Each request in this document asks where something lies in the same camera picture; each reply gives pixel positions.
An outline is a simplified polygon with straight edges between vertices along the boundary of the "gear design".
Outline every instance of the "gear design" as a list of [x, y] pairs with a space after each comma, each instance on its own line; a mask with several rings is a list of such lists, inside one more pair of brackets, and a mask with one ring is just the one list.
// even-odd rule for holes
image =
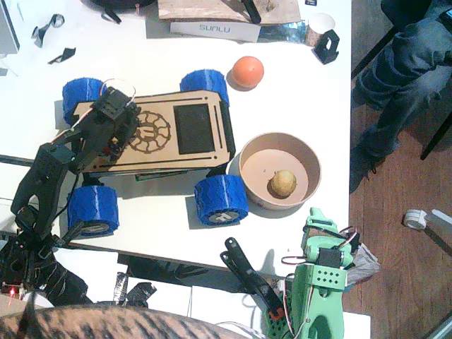
[[170, 124], [161, 114], [143, 111], [138, 115], [140, 126], [130, 142], [132, 149], [150, 154], [162, 150], [171, 139]]

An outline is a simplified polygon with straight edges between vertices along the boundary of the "blue wheel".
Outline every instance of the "blue wheel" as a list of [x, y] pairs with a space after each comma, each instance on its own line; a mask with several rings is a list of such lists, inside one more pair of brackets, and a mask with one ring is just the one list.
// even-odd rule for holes
[[204, 225], [229, 225], [248, 215], [245, 185], [234, 175], [215, 175], [195, 186], [198, 218]]
[[213, 69], [202, 69], [187, 74], [180, 83], [181, 91], [211, 90], [217, 92], [229, 106], [225, 77]]
[[81, 235], [92, 237], [112, 233], [119, 226], [116, 191], [105, 186], [84, 186], [73, 192], [68, 205], [68, 228], [82, 220]]
[[72, 125], [73, 109], [80, 101], [96, 101], [103, 82], [94, 78], [80, 78], [69, 81], [63, 87], [64, 121]]

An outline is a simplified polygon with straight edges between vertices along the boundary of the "bowl rim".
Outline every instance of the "bowl rim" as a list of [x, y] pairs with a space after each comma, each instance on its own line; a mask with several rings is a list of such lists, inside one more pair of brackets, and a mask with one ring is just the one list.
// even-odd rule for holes
[[[287, 203], [274, 203], [274, 202], [268, 201], [267, 199], [263, 198], [262, 196], [258, 195], [255, 191], [253, 191], [253, 190], [248, 186], [248, 184], [247, 184], [245, 178], [243, 177], [243, 174], [242, 174], [242, 166], [241, 166], [241, 163], [242, 163], [242, 156], [243, 156], [243, 150], [244, 150], [244, 149], [248, 146], [248, 144], [250, 144], [252, 141], [254, 141], [255, 139], [260, 138], [260, 137], [262, 137], [262, 136], [265, 136], [265, 135], [267, 135], [267, 134], [284, 134], [284, 135], [286, 135], [286, 136], [291, 136], [291, 137], [297, 139], [300, 143], [303, 143], [304, 145], [306, 145], [306, 146], [311, 150], [311, 152], [314, 154], [314, 157], [315, 157], [316, 160], [317, 160], [317, 163], [319, 164], [319, 169], [320, 169], [320, 172], [319, 172], [319, 182], [317, 183], [317, 185], [316, 185], [316, 187], [314, 188], [314, 190], [312, 191], [312, 193], [309, 194], [308, 196], [305, 196], [305, 197], [304, 197], [301, 201], [299, 201], [298, 203], [290, 203], [290, 204], [287, 204]], [[257, 196], [259, 199], [261, 199], [262, 201], [265, 201], [266, 203], [270, 203], [270, 204], [272, 204], [272, 205], [274, 205], [274, 206], [283, 207], [283, 208], [287, 208], [287, 209], [288, 209], [288, 208], [292, 208], [292, 207], [301, 205], [302, 203], [304, 203], [306, 200], [308, 200], [309, 198], [311, 198], [311, 197], [317, 192], [317, 189], [319, 188], [320, 182], [321, 182], [321, 179], [322, 179], [322, 166], [321, 166], [321, 163], [320, 163], [320, 161], [319, 161], [319, 157], [317, 156], [317, 153], [315, 153], [314, 150], [312, 149], [312, 147], [311, 147], [309, 144], [307, 144], [306, 142], [304, 142], [302, 139], [300, 139], [300, 138], [298, 138], [298, 137], [296, 137], [296, 136], [293, 136], [292, 134], [289, 134], [289, 133], [284, 133], [284, 132], [267, 132], [267, 133], [262, 133], [262, 134], [259, 134], [259, 135], [255, 136], [254, 138], [250, 139], [250, 140], [245, 144], [245, 146], [243, 146], [242, 151], [240, 152], [240, 156], [239, 156], [239, 173], [240, 173], [240, 177], [242, 178], [243, 182], [245, 183], [245, 187], [246, 187], [253, 195]]]

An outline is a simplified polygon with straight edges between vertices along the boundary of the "person's leg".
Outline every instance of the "person's leg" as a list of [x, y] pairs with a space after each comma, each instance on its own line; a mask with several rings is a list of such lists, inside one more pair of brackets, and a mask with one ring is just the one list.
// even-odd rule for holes
[[397, 91], [382, 111], [378, 124], [363, 134], [361, 144], [374, 157], [386, 157], [399, 146], [398, 134], [429, 107], [452, 76], [452, 67], [438, 66]]
[[417, 80], [397, 91], [362, 140], [350, 152], [350, 193], [370, 170], [399, 146], [398, 134], [428, 108], [432, 99], [440, 99], [439, 92], [452, 76], [452, 67], [437, 66]]
[[451, 65], [452, 34], [434, 17], [408, 25], [358, 75], [352, 97], [358, 104], [382, 110], [399, 90], [437, 65]]

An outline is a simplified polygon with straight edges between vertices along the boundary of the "orange ball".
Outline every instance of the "orange ball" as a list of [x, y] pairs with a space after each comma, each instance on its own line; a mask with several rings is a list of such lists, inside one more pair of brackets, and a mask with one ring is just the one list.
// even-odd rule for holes
[[262, 78], [263, 64], [254, 56], [244, 56], [232, 67], [232, 79], [242, 87], [253, 88]]

